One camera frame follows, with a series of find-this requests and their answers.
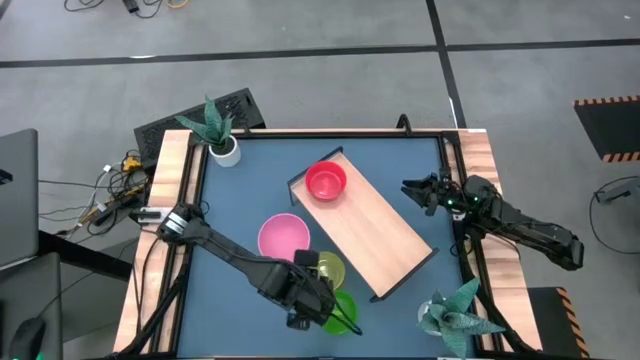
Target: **potted plant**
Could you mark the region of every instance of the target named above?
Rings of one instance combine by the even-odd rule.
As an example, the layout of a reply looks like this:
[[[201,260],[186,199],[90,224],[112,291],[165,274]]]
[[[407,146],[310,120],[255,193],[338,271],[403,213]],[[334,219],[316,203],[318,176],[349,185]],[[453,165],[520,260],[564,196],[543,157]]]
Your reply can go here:
[[[467,312],[480,285],[474,278],[452,296],[443,298],[438,290],[418,310],[418,327],[427,334],[442,336],[449,350],[461,358],[467,355],[467,336],[502,332],[505,329]]]
[[[209,145],[209,153],[222,167],[231,167],[240,161],[240,146],[231,135],[231,116],[222,119],[216,104],[205,96],[204,124],[195,122],[185,116],[178,115],[176,120],[182,126],[193,130],[200,141]]]

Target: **blue tabletop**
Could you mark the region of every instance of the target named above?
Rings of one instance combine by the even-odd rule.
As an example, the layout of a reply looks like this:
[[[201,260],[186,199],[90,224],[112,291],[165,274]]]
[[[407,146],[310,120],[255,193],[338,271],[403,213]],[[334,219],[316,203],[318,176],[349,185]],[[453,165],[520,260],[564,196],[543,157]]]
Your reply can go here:
[[[441,250],[382,302],[369,302],[373,291],[302,205],[292,206],[289,201],[287,181],[338,146],[427,244]],[[329,335],[315,324],[306,332],[287,328],[286,313],[258,295],[242,273],[196,248],[178,356],[451,354],[442,339],[416,328],[418,307],[436,288],[446,295],[462,285],[458,259],[449,253],[453,244],[451,220],[442,210],[426,217],[400,191],[402,180],[438,172],[441,163],[435,139],[256,139],[240,141],[240,148],[242,160],[235,167],[221,168],[213,159],[208,160],[202,190],[202,200],[210,204],[206,221],[258,254],[257,236],[264,221],[282,212],[300,216],[311,232],[312,248],[334,252],[345,262],[341,289],[356,301],[358,325],[364,335]]]

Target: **laptop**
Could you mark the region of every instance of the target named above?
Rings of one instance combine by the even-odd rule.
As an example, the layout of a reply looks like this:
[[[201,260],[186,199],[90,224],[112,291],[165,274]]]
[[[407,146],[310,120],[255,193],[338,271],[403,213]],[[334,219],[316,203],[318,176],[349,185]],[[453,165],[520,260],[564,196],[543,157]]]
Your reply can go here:
[[[0,136],[0,267],[38,251],[38,132]]]

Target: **artificial plant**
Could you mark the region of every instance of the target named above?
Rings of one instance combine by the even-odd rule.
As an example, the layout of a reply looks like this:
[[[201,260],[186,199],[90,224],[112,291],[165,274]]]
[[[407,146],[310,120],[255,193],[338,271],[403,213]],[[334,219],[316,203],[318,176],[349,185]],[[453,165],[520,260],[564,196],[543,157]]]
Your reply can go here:
[[[460,287],[446,299],[438,290],[431,297],[429,310],[422,315],[418,327],[424,331],[439,332],[449,350],[457,357],[465,359],[467,355],[467,336],[501,332],[505,329],[467,312],[478,291],[477,278]]]
[[[231,116],[227,115],[222,119],[222,115],[216,108],[216,104],[205,95],[204,124],[195,122],[186,116],[178,115],[176,120],[182,126],[193,130],[200,140],[216,149],[224,149],[231,135]]]

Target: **concrete floor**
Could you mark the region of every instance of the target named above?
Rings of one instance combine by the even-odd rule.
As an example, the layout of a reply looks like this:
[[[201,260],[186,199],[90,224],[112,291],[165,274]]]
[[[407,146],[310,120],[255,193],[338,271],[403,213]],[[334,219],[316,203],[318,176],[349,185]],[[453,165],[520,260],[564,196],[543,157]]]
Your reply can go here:
[[[436,5],[447,44],[640,34],[635,0],[437,0]],[[0,34],[0,62],[435,44],[421,0],[191,0],[181,10],[163,6],[147,21],[127,15],[120,1],[68,13],[61,0],[14,0],[0,18]],[[571,103],[640,94],[640,47],[449,56],[468,126],[489,131],[505,198],[529,214],[564,224],[585,243],[585,267],[571,273],[523,249],[527,283],[568,289],[592,356],[637,358],[638,256],[598,244],[587,206],[600,184],[640,174],[640,165],[600,162]],[[35,127],[41,178],[92,183],[104,164],[136,147],[133,128],[201,103],[204,93],[216,97],[244,87],[271,128],[386,127],[401,112],[416,127],[454,126],[438,54],[418,53],[0,68],[0,134]],[[53,185],[40,191],[42,211],[82,205],[90,194]],[[618,248],[640,250],[640,227],[633,225],[639,209],[627,200],[598,207],[601,237]],[[45,230],[67,225],[41,222]],[[125,220],[86,245],[117,253],[136,229]],[[64,268],[63,286],[81,274]],[[64,337],[74,339],[65,344],[65,358],[111,350],[126,284],[94,280],[63,298]]]

